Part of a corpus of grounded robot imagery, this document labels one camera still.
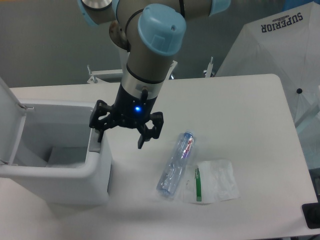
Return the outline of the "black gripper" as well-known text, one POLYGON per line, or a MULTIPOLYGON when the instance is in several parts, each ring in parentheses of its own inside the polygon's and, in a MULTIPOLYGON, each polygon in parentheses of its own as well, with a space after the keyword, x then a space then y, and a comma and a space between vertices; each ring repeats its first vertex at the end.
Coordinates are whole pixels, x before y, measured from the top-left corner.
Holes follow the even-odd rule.
POLYGON ((161 111, 151 114, 156 100, 157 97, 141 102, 140 98, 129 94, 122 84, 113 105, 108 105, 101 99, 97 100, 89 118, 89 127, 98 134, 97 142, 102 142, 106 130, 117 126, 134 129, 135 122, 140 133, 138 149, 141 149, 145 142, 158 139, 164 125, 164 116, 161 111), (147 126, 149 121, 153 124, 151 129, 147 126))

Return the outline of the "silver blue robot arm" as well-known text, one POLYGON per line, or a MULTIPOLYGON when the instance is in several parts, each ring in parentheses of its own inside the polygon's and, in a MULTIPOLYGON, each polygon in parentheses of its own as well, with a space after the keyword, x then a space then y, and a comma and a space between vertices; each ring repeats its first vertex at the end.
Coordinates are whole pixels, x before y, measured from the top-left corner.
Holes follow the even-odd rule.
POLYGON ((182 46, 187 21, 218 14, 230 4, 228 0, 78 1, 89 25, 118 23, 129 53, 114 104, 98 100, 90 116, 98 143, 106 130, 118 126, 138 130, 138 148, 159 138, 164 117, 152 109, 182 46))

